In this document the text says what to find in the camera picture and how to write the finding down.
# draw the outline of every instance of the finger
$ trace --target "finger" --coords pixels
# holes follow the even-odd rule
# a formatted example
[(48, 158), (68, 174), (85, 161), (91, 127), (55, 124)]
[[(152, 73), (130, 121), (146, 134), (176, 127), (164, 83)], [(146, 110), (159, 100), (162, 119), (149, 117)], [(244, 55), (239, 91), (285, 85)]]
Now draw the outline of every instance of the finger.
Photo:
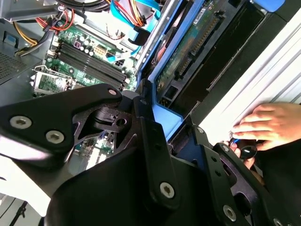
[(236, 148), (236, 149), (234, 150), (234, 153), (237, 155), (238, 158), (240, 158), (241, 151), (240, 151), (239, 148)]
[(276, 110), (276, 105), (275, 104), (262, 104), (256, 107), (253, 110), (253, 113), (255, 112), (272, 112)]
[(266, 151), (266, 150), (269, 150), (269, 149), (277, 147), (277, 146), (278, 146), (278, 144), (276, 144), (275, 141), (267, 140), (267, 141), (263, 142), (262, 144), (257, 144), (256, 148), (258, 151)]
[(273, 140), (275, 134), (271, 131), (246, 131), (233, 133), (233, 137), (245, 140)]
[(232, 143), (230, 148), (234, 151), (237, 148), (237, 144), (236, 143)]
[(274, 112), (255, 112), (243, 118), (242, 121), (240, 121), (240, 124), (251, 121), (268, 121), (272, 120), (273, 116)]
[(248, 169), (250, 169), (250, 168), (253, 166), (254, 162), (255, 162), (255, 158), (253, 157), (253, 158), (251, 158), (251, 159), (245, 160), (245, 161), (244, 161), (244, 165), (245, 165)]
[(271, 131), (269, 121), (252, 121), (252, 122), (243, 122), (232, 128), (232, 132), (245, 132), (245, 131), (260, 131), (268, 130)]

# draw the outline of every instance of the hand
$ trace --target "hand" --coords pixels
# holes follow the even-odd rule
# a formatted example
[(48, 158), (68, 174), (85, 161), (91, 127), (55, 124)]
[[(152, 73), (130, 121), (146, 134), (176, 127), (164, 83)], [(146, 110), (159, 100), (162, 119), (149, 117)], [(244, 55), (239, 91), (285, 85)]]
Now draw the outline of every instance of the hand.
[[(226, 144), (226, 145), (229, 145), (229, 142), (227, 142), (227, 141), (224, 141), (223, 143)], [(239, 157), (240, 157), (240, 154), (241, 154), (241, 151), (240, 151), (239, 148), (237, 148), (237, 144), (233, 143), (233, 144), (230, 146), (230, 148), (232, 149), (232, 151), (234, 151), (234, 153), (235, 153), (235, 154), (237, 155), (237, 157), (239, 158)], [(253, 166), (254, 162), (255, 162), (255, 158), (254, 158), (254, 157), (251, 158), (251, 159), (246, 159), (246, 160), (244, 160), (244, 165), (245, 165), (248, 169), (250, 169), (250, 168)], [(261, 185), (265, 185), (262, 176), (260, 176), (257, 172), (255, 172), (255, 171), (253, 171), (253, 170), (250, 170), (250, 171), (251, 171), (251, 173), (254, 175), (254, 177), (256, 177), (256, 179), (259, 181), (259, 183), (260, 183)]]
[(301, 105), (263, 104), (232, 129), (237, 139), (265, 140), (257, 150), (265, 151), (301, 138)]

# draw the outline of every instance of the pci slot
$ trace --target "pci slot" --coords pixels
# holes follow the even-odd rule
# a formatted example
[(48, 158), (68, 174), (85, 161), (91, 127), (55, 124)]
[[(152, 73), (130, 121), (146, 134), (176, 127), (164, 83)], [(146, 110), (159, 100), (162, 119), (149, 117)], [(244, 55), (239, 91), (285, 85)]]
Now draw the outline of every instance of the pci slot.
[(100, 71), (103, 75), (117, 80), (120, 83), (123, 83), (126, 79), (125, 74), (122, 74), (121, 72), (113, 68), (111, 65), (107, 65), (106, 63), (101, 62), (100, 60), (94, 59), (91, 56), (85, 54), (84, 52), (70, 46), (69, 44), (62, 43), (59, 48), (59, 52), (65, 53), (69, 57), (74, 58), (75, 60), (80, 61), (81, 63), (88, 65), (89, 67), (97, 71)]
[(201, 47), (203, 46), (207, 38), (210, 36), (210, 34), (219, 27), (217, 25), (220, 24), (219, 22), (221, 22), (222, 18), (223, 17), (221, 16), (216, 16), (212, 19), (211, 23), (207, 26), (206, 31), (191, 49), (191, 54), (196, 55), (198, 53), (198, 51), (201, 49)]
[(121, 87), (122, 83), (119, 81), (116, 81), (115, 79), (106, 76), (105, 74), (103, 74), (101, 71), (95, 70), (94, 68), (90, 67), (89, 65), (86, 65), (82, 62), (80, 62), (77, 59), (71, 58), (69, 55), (65, 54), (65, 53), (61, 53), (60, 55), (58, 55), (57, 57), (59, 60), (61, 60), (62, 62), (72, 65), (72, 67), (75, 67), (76, 69), (96, 78), (101, 80), (104, 83), (108, 83), (114, 87)]
[(181, 64), (180, 66), (177, 68), (176, 70), (176, 77), (174, 79), (178, 80), (182, 74), (186, 71), (188, 65), (190, 64), (190, 62), (192, 61), (192, 59), (190, 57), (187, 57)]

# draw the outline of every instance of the ram slot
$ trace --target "ram slot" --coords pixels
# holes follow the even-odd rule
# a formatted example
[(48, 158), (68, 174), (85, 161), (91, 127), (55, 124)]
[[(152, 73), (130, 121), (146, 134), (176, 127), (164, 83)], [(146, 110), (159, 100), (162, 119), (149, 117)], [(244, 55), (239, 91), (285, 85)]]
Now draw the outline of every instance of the ram slot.
[(106, 63), (104, 63), (100, 60), (94, 59), (91, 56), (83, 53), (82, 51), (80, 51), (66, 43), (63, 43), (61, 45), (60, 51), (65, 52), (66, 54), (70, 55), (70, 57), (73, 57), (76, 59), (79, 58), (79, 60), (81, 62), (83, 62), (84, 64), (87, 64), (87, 65), (95, 68), (96, 70), (101, 70), (107, 76), (117, 79), (120, 82), (123, 82), (126, 79), (126, 76), (123, 73), (121, 73), (117, 69), (113, 68), (111, 65), (107, 65)]
[(66, 64), (69, 64), (70, 66), (72, 67), (75, 67), (76, 69), (96, 78), (96, 79), (99, 79), (100, 81), (104, 82), (104, 83), (108, 83), (116, 88), (119, 88), (121, 87), (122, 83), (121, 82), (118, 82), (104, 74), (102, 74), (100, 71), (97, 71), (95, 70), (94, 68), (88, 66), (88, 65), (85, 65), (84, 63), (74, 59), (74, 58), (71, 58), (69, 57), (68, 55), (64, 54), (64, 53), (61, 53), (59, 56), (58, 56), (58, 59), (60, 59), (61, 61), (63, 61), (64, 63)]

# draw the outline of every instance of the white metal panel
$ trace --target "white metal panel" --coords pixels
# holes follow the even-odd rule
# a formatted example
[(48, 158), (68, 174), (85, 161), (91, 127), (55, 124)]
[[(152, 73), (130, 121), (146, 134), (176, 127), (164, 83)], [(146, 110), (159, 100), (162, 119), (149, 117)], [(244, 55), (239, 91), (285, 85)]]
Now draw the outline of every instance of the white metal panel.
[(211, 144), (228, 140), (234, 125), (269, 102), (301, 103), (301, 9), (199, 126)]

